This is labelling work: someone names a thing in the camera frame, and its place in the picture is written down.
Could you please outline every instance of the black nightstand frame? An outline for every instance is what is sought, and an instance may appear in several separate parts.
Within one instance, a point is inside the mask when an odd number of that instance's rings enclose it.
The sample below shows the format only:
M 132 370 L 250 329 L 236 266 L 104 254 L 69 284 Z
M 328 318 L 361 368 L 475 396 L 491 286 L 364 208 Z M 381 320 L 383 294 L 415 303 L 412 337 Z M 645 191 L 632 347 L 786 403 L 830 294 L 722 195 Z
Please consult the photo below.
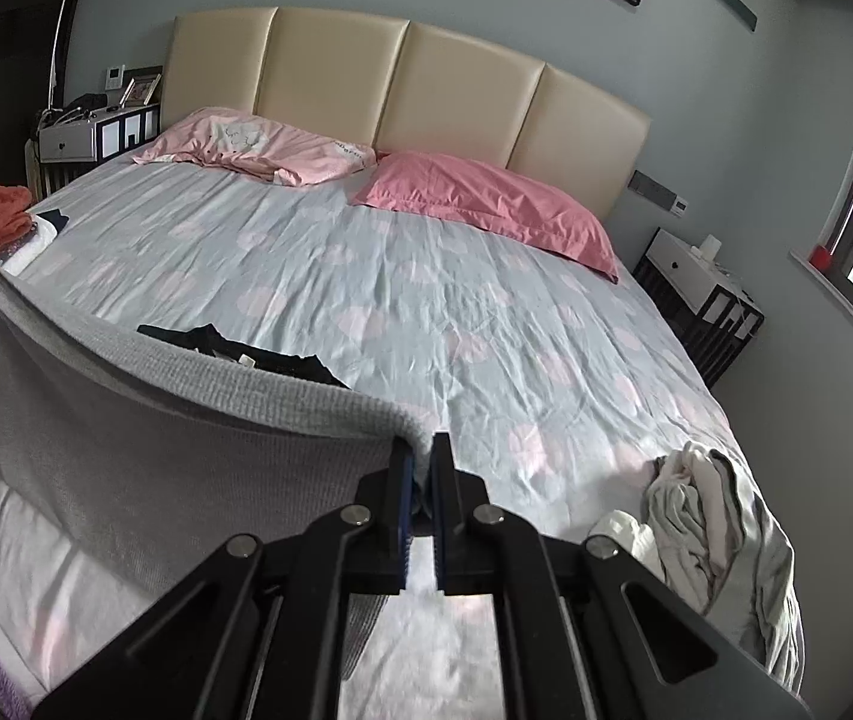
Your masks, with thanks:
M 663 314 L 666 323 L 687 350 L 689 359 L 693 360 L 703 381 L 711 389 L 730 367 L 730 363 L 737 359 L 746 344 L 756 336 L 766 319 L 754 306 L 744 303 L 737 295 L 720 285 L 713 288 L 710 297 L 699 312 L 694 314 L 687 306 L 687 301 L 646 256 L 646 252 L 636 264 L 633 277 Z M 713 322 L 707 322 L 706 317 L 721 298 L 726 298 L 726 305 Z M 740 315 L 731 317 L 737 306 L 740 306 Z M 751 319 L 754 320 L 752 326 L 743 338 L 739 338 L 737 333 Z

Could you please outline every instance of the wall switch panel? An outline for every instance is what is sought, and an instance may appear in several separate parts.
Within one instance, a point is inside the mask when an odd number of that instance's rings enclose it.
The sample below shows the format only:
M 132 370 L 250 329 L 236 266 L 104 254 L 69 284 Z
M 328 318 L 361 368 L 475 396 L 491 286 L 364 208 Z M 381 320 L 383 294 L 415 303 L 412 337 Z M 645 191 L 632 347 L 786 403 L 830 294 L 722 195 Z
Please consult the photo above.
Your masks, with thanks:
M 639 194 L 639 196 L 645 197 L 650 202 L 659 205 L 664 211 L 673 210 L 673 206 L 676 203 L 675 191 L 666 189 L 663 184 L 654 181 L 639 170 L 633 173 L 633 178 L 630 179 L 628 186 L 632 191 Z
M 124 70 L 126 70 L 126 65 L 118 65 L 113 68 L 107 68 L 107 83 L 103 87 L 104 91 L 113 92 L 116 89 L 123 88 Z
M 682 197 L 678 197 L 673 200 L 673 205 L 670 206 L 670 213 L 672 213 L 675 217 L 682 217 L 685 213 L 687 213 L 687 201 L 685 201 Z

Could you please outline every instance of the pillowcase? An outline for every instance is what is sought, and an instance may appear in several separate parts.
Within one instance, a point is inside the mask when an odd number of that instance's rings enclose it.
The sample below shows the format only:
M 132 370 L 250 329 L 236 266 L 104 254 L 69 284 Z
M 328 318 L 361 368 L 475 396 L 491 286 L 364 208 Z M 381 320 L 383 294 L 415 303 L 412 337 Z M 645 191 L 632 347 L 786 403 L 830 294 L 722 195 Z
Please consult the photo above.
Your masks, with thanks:
M 553 251 L 617 283 L 617 255 L 599 220 L 556 187 L 502 167 L 447 154 L 401 151 L 385 157 L 350 200 L 449 221 Z
M 134 162 L 193 162 L 300 187 L 377 164 L 370 146 L 341 143 L 232 108 L 201 108 L 169 127 Z

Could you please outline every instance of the electronic device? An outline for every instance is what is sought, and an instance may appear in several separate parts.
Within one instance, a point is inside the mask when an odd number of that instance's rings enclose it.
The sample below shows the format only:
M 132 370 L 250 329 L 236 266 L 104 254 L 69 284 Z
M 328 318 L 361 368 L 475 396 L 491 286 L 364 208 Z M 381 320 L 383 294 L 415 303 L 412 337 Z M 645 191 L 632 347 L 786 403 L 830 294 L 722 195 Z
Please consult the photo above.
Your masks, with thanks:
M 107 104 L 107 95 L 87 93 L 73 100 L 63 113 L 58 114 L 53 124 L 65 124 L 75 119 L 86 119 L 92 111 L 102 108 Z

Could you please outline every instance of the white sheet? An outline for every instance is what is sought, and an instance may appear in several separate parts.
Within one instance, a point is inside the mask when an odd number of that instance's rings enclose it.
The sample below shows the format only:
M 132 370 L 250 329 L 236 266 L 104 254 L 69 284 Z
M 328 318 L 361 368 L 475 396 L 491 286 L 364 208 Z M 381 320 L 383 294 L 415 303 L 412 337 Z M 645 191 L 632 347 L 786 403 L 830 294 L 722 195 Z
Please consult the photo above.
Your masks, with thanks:
M 652 459 L 689 439 L 736 463 L 722 410 L 624 272 L 457 223 L 349 207 L 367 173 L 298 190 L 121 157 L 43 207 L 70 226 L 25 278 L 110 322 L 317 354 L 348 386 L 452 434 L 492 501 L 581 541 L 639 517 Z M 382 613 L 343 717 L 500 717 L 486 599 L 433 589 L 419 539 L 409 590 Z M 0 481 L 0 659 L 39 699 L 151 599 L 80 554 Z
M 37 259 L 40 253 L 52 244 L 53 239 L 57 237 L 56 228 L 45 218 L 35 215 L 33 220 L 37 225 L 37 234 L 15 251 L 13 256 L 3 264 L 3 269 L 8 274 L 15 276 L 22 274 L 23 269 Z

